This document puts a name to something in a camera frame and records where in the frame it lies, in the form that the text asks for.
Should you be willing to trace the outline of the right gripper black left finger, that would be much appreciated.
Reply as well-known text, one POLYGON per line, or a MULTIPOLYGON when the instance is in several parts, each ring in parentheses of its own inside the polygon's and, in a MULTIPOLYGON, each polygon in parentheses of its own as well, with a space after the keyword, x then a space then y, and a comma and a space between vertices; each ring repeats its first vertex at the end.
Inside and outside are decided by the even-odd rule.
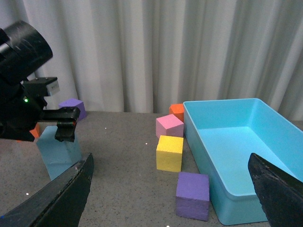
POLYGON ((0 218, 2 227, 77 227, 94 171, 91 153, 0 218))

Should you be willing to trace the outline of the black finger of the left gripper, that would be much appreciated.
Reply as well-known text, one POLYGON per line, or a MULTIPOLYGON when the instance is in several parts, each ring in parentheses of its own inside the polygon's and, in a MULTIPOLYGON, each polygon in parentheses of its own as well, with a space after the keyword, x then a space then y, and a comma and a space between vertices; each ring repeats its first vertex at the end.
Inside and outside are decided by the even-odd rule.
POLYGON ((55 122, 57 130, 54 138, 59 141, 74 142, 75 129, 80 109, 78 107, 62 107, 57 110, 43 110, 40 114, 40 122, 55 122))

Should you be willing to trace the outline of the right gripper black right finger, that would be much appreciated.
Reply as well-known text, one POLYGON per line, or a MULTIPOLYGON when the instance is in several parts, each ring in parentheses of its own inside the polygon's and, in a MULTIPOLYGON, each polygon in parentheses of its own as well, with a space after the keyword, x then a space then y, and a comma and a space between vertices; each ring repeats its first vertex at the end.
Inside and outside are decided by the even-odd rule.
POLYGON ((303 183, 256 153, 248 161, 255 193, 272 227, 303 225, 303 183))

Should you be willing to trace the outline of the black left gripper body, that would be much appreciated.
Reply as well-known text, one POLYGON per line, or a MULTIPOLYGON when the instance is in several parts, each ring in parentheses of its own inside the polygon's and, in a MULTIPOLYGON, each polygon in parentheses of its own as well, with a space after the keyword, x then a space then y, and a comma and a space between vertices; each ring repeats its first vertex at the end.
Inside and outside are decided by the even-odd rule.
POLYGON ((30 94, 18 83, 9 85, 0 81, 0 137, 9 140, 34 141, 30 133, 39 121, 44 97, 30 94))

